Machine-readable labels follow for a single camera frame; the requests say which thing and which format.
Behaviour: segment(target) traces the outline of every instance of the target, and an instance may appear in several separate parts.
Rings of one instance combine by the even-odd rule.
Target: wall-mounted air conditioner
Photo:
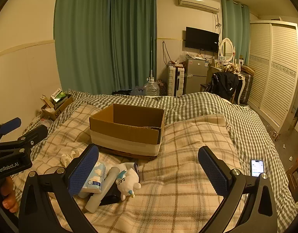
[[[213,0],[178,0],[180,6],[208,10],[214,13],[220,11],[220,3]]]

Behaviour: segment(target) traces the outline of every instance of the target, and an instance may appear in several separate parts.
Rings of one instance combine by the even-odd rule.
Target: plush bear
[[[115,183],[121,192],[122,201],[124,201],[128,195],[134,198],[134,190],[139,190],[142,187],[139,183],[139,177],[133,168],[120,172]]]

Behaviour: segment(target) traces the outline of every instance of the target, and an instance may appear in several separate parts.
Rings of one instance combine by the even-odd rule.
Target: metal screw
[[[232,173],[233,173],[234,175],[240,175],[240,174],[241,174],[240,170],[238,170],[238,169],[233,169],[233,170],[232,170]]]
[[[36,175],[36,172],[35,172],[35,171],[31,171],[31,172],[28,174],[29,177],[34,177],[35,175]]]
[[[265,180],[268,178],[268,175],[266,173],[261,173],[261,177],[264,178]]]
[[[65,172],[65,168],[60,167],[59,169],[56,170],[56,172],[61,174],[61,173]]]

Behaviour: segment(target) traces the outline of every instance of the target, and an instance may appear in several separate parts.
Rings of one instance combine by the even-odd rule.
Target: beige plaid blanket
[[[33,162],[33,167],[14,178],[17,188],[23,190],[30,171],[43,174],[52,166],[60,166],[62,154],[83,148],[91,142],[89,117],[100,109],[81,104],[76,112],[53,132]],[[207,145],[225,161],[230,169],[241,169],[237,153],[229,138],[223,115],[208,115],[175,122],[165,126],[158,157],[139,164],[142,188],[135,198],[100,206],[85,215],[99,233],[118,232],[191,232],[196,233],[206,224],[222,201],[202,167],[198,150]],[[118,164],[130,162],[118,156],[99,153],[99,161]],[[85,199],[75,196],[83,209]],[[61,225],[71,230],[55,199],[53,208]],[[244,207],[241,200],[228,229],[235,226]]]

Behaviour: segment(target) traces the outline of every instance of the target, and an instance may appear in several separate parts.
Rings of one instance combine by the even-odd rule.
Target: box of items
[[[154,159],[164,118],[164,109],[112,104],[90,117],[92,143],[113,154]]]
[[[66,109],[66,107],[73,101],[74,99],[72,98],[72,95],[67,94],[64,99],[61,100],[61,102],[58,102],[61,104],[56,104],[57,108],[55,108],[55,106],[53,108],[50,108],[47,104],[45,104],[44,106],[42,106],[41,110],[45,118],[55,121],[58,116],[64,111],[64,109]]]

